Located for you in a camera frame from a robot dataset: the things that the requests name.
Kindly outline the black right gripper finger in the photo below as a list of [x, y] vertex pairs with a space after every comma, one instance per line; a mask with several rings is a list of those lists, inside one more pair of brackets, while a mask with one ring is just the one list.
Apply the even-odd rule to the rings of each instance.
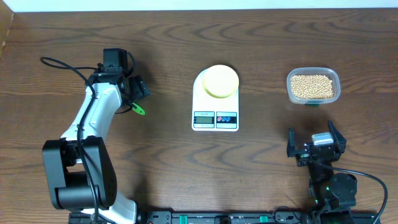
[[333, 142], [337, 151], [339, 153], [344, 153], [346, 149], [346, 139], [343, 135], [336, 129], [335, 125], [333, 124], [332, 120], [328, 121], [328, 129], [333, 138]]
[[289, 128], [289, 139], [287, 143], [287, 157], [295, 157], [296, 149], [295, 149], [295, 140], [294, 140], [294, 129]]

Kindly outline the green plastic measuring scoop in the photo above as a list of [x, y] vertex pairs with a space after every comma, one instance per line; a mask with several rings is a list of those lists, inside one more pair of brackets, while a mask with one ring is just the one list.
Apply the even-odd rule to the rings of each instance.
[[136, 103], [131, 103], [131, 109], [139, 115], [145, 115], [146, 112]]

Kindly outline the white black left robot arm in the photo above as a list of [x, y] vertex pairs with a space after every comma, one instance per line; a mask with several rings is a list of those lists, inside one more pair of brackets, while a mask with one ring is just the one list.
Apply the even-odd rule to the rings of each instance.
[[136, 101], [149, 95], [135, 60], [124, 49], [103, 50], [103, 62], [84, 77], [85, 99], [71, 126], [42, 148], [52, 205], [69, 223], [145, 223], [136, 202], [118, 191], [105, 141], [121, 107], [144, 115]]

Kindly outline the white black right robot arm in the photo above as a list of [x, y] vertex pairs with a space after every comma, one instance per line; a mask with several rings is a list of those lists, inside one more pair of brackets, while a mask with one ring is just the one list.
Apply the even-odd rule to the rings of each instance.
[[294, 129], [289, 128], [287, 156], [294, 157], [299, 167], [308, 167], [310, 195], [316, 203], [302, 215], [302, 223], [354, 223], [351, 207], [356, 205], [358, 181], [353, 174], [334, 172], [331, 163], [345, 152], [346, 139], [332, 121], [328, 129], [312, 135], [312, 142], [297, 149]]

